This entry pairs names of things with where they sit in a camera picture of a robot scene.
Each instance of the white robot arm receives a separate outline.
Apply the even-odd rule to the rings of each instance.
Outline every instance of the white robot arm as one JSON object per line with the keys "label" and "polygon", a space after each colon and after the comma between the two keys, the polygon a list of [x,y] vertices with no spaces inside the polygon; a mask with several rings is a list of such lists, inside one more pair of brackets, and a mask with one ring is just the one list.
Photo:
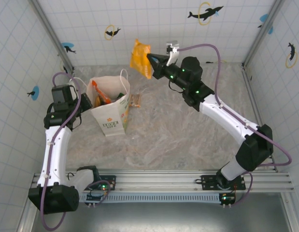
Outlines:
{"label": "white robot arm", "polygon": [[[68,143],[73,130],[73,123],[81,113],[92,107],[86,94],[81,95],[80,106],[77,113],[68,121],[68,123],[59,131],[53,142],[52,139],[60,126],[77,105],[77,95],[72,96],[73,86],[62,85],[52,88],[54,103],[50,105],[44,118],[44,127],[46,129],[46,148],[43,161],[41,176],[36,188],[30,188],[28,197],[40,209],[42,190],[45,185],[45,178],[48,177],[44,213],[59,213],[75,211],[79,203],[79,195],[93,182],[100,181],[100,175],[95,166],[86,166],[79,168],[76,175],[68,180],[66,177],[66,157]],[[50,163],[48,164],[50,145],[53,145]]]}
{"label": "white robot arm", "polygon": [[[185,102],[197,111],[209,116],[227,130],[236,142],[241,145],[236,156],[222,167],[215,176],[215,182],[220,189],[233,187],[235,181],[241,182],[241,174],[253,171],[258,165],[265,161],[273,153],[273,145],[253,133],[247,127],[272,139],[271,128],[267,125],[259,126],[233,109],[228,107],[214,95],[214,91],[201,81],[203,69],[196,57],[183,59],[181,67],[176,66],[179,46],[176,41],[167,43],[167,54],[147,54],[153,69],[153,77],[160,79],[166,77],[169,82],[176,84],[183,91],[182,96]],[[223,108],[231,111],[236,117],[242,120],[240,123]]]}

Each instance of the shopping bag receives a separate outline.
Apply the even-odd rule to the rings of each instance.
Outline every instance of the shopping bag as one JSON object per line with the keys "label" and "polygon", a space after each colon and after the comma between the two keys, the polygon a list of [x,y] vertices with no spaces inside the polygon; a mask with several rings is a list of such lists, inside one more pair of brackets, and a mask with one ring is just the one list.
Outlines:
{"label": "shopping bag", "polygon": [[[120,76],[93,77],[87,86],[86,94],[93,103],[93,108],[90,111],[105,136],[125,134],[127,128],[130,84],[121,74],[122,71]],[[112,100],[116,100],[120,93],[124,96],[113,103],[94,108],[98,93],[92,85],[92,81],[95,81],[99,89]]]}

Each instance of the metal corner post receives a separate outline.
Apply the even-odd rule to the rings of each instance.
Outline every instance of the metal corner post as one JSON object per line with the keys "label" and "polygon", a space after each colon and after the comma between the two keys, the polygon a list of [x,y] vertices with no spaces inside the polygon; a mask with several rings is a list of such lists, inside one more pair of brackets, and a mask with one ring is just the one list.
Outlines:
{"label": "metal corner post", "polygon": [[64,66],[66,67],[66,69],[68,70],[69,73],[72,73],[72,71],[73,71],[72,63],[71,63],[69,57],[67,56],[65,50],[63,49],[61,42],[60,42],[59,38],[57,37],[54,29],[52,28],[50,22],[48,21],[40,3],[39,3],[39,0],[28,0],[28,2],[31,5],[31,7],[33,8],[33,10],[34,10],[36,16],[38,17],[38,19],[40,20],[41,24],[43,25],[46,33],[48,34],[51,41],[53,42],[53,45],[55,46],[56,50],[58,51],[58,54],[59,54],[60,58],[62,59]]}
{"label": "metal corner post", "polygon": [[261,31],[257,35],[254,43],[252,44],[248,55],[246,56],[243,64],[244,68],[247,67],[247,65],[251,62],[252,58],[256,54],[256,51],[258,50],[259,46],[261,45],[262,41],[264,40],[265,36],[267,35],[268,31],[270,30],[271,26],[273,25],[274,19],[276,18],[279,10],[281,9],[282,5],[284,4],[285,0],[276,0],[274,2],[273,7],[271,8],[271,11],[263,23],[261,27]]}

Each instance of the grid pattern wall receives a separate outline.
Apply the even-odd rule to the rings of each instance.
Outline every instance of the grid pattern wall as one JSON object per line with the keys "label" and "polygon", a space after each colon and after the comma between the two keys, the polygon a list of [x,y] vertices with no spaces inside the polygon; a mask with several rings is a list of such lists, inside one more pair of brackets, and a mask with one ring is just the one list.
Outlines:
{"label": "grid pattern wall", "polygon": [[[129,64],[136,38],[158,54],[166,53],[170,40],[177,40],[181,47],[212,43],[223,60],[242,62],[273,2],[39,0],[61,42],[70,43],[71,51],[76,51],[68,51],[73,65]],[[211,48],[182,53],[179,61],[188,55],[200,62],[217,61]]]}
{"label": "grid pattern wall", "polygon": [[[287,0],[273,26],[248,73],[263,123],[293,158],[280,170],[290,172],[299,200],[299,0]],[[274,157],[286,161],[279,150]]]}
{"label": "grid pattern wall", "polygon": [[[15,231],[45,149],[60,60],[27,0],[0,0],[0,232]],[[34,96],[27,93],[39,87]]]}

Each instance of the orange snack bag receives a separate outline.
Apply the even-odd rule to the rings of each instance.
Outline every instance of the orange snack bag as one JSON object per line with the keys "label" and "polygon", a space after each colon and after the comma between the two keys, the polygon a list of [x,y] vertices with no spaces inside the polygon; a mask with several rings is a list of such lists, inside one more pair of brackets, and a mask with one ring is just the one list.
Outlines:
{"label": "orange snack bag", "polygon": [[103,101],[106,103],[106,104],[110,104],[112,103],[112,100],[105,95],[105,93],[103,93],[99,88],[98,88],[98,84],[97,82],[95,81],[92,81],[92,86],[95,88],[95,90],[98,92],[98,94],[102,97]]}
{"label": "orange snack bag", "polygon": [[147,79],[151,79],[151,66],[147,59],[148,53],[150,53],[150,45],[142,44],[138,39],[135,39],[130,67],[139,71]]}

